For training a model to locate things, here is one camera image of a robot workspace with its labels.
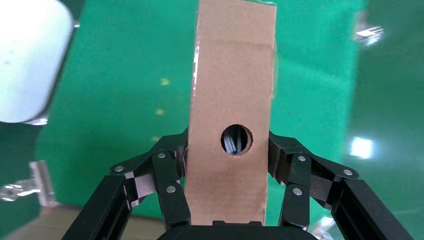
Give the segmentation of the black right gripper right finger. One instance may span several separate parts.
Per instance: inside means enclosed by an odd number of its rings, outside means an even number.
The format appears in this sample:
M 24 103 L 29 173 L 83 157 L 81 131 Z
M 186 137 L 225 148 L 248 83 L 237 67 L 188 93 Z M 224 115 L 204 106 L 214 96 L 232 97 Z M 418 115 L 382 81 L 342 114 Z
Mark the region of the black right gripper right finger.
M 285 186 L 280 226 L 307 228 L 313 199 L 346 240 L 412 238 L 357 171 L 313 154 L 296 138 L 269 134 L 268 172 Z

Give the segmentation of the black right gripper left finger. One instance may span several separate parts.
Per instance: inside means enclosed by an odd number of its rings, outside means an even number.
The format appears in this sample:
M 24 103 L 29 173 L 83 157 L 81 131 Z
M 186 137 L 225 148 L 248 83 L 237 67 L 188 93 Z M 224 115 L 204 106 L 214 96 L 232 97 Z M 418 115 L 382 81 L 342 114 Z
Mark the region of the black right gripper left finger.
M 191 212 L 180 184 L 187 148 L 185 130 L 163 136 L 148 152 L 113 165 L 62 238 L 119 240 L 133 208 L 154 193 L 166 230 L 189 225 Z

